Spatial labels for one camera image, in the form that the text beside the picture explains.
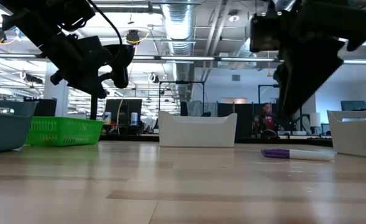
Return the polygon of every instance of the wooden table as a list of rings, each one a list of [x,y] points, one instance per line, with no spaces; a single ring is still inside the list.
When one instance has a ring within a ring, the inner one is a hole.
[[[366,158],[99,142],[0,153],[0,224],[366,223]],[[280,146],[330,150],[316,146]]]

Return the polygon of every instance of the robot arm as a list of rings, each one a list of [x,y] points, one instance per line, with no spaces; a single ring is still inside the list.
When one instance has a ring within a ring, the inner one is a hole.
[[[3,15],[2,29],[17,26],[58,68],[51,76],[57,85],[62,79],[68,86],[82,90],[92,96],[105,98],[106,92],[101,85],[105,79],[112,79],[115,86],[125,88],[128,84],[127,66],[134,56],[131,45],[102,46],[97,36],[78,39],[76,35],[65,35],[62,29],[74,31],[85,26],[95,13],[89,5],[98,8],[89,0],[0,0],[13,15]],[[112,72],[98,76],[98,69],[110,65]]]
[[[337,56],[348,40],[354,51],[366,41],[366,11],[347,0],[296,0],[291,11],[277,14],[268,0],[265,16],[251,20],[252,52],[278,50],[283,63],[274,73],[280,86],[279,116],[293,115],[342,65]]]

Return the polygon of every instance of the person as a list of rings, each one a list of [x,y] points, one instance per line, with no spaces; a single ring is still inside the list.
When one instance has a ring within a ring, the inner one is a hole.
[[[253,127],[256,134],[260,134],[264,130],[278,131],[275,116],[272,114],[271,103],[263,104],[263,111],[254,117]]]

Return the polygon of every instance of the green plastic basket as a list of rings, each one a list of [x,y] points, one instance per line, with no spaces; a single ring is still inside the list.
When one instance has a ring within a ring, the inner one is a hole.
[[[102,128],[102,121],[76,118],[33,117],[25,143],[32,146],[96,144]]]

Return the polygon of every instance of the purple marker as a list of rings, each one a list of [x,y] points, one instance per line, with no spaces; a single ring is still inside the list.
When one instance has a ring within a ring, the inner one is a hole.
[[[334,160],[334,154],[330,152],[313,152],[295,149],[262,149],[262,154],[264,157],[276,159]]]

